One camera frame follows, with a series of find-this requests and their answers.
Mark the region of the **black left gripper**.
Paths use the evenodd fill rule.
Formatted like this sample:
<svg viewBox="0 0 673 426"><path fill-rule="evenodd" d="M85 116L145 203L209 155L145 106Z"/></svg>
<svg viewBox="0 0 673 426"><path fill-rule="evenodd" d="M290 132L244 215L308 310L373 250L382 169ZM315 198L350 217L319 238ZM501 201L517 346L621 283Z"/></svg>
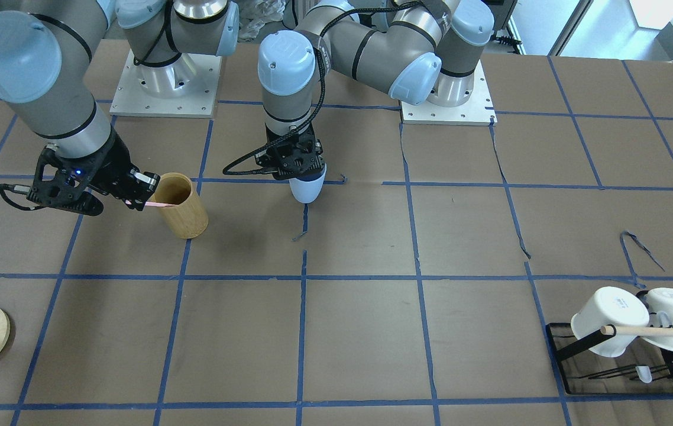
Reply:
<svg viewBox="0 0 673 426"><path fill-rule="evenodd" d="M312 124L309 124L304 132L286 138L277 147L256 154L255 162L263 168L274 168L275 180L296 178L310 181L317 180L325 173L322 153L321 142L316 138Z"/></svg>

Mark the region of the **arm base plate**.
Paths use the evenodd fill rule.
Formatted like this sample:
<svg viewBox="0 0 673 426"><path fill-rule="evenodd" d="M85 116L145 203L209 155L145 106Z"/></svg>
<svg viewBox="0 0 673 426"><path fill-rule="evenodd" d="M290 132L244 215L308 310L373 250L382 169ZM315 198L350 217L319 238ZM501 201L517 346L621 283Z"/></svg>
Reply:
<svg viewBox="0 0 673 426"><path fill-rule="evenodd" d="M183 54L168 66L136 66L130 52L110 113L122 117L211 119L221 63L221 57Z"/></svg>
<svg viewBox="0 0 673 426"><path fill-rule="evenodd" d="M481 62L472 75L463 78L442 73L434 90L442 94L432 93L418 105L400 103L405 124L493 126L498 123Z"/></svg>

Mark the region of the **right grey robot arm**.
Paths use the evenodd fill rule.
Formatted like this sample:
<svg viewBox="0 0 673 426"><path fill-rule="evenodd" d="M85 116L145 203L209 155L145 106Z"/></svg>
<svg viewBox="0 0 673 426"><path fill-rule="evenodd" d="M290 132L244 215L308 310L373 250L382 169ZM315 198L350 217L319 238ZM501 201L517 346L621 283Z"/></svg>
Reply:
<svg viewBox="0 0 673 426"><path fill-rule="evenodd" d="M137 92L180 106L208 95L192 56L231 56L233 1L0 1L0 99L45 142L29 185L0 183L28 211L99 215L100 193L141 211L159 175L142 172L83 77L112 22L125 32Z"/></svg>

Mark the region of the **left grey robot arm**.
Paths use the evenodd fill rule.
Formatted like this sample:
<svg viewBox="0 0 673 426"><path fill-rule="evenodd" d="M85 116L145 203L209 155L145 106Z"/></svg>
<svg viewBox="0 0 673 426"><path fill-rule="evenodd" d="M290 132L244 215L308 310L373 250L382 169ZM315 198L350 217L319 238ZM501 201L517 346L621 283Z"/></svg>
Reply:
<svg viewBox="0 0 673 426"><path fill-rule="evenodd" d="M482 1L318 2L294 29L259 46L267 141L250 153L252 173L304 182L325 174L312 121L329 71L405 104L458 108L474 93L476 67L495 32Z"/></svg>

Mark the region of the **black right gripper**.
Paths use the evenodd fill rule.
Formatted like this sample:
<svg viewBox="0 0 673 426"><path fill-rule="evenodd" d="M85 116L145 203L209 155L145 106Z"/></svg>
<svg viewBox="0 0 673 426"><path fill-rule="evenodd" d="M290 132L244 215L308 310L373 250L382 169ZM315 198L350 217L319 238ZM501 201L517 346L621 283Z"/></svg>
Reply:
<svg viewBox="0 0 673 426"><path fill-rule="evenodd" d="M89 186L104 195L112 195L131 209L143 209L155 193L160 176L141 172L132 164L125 143L115 130L98 151L85 157L91 169Z"/></svg>

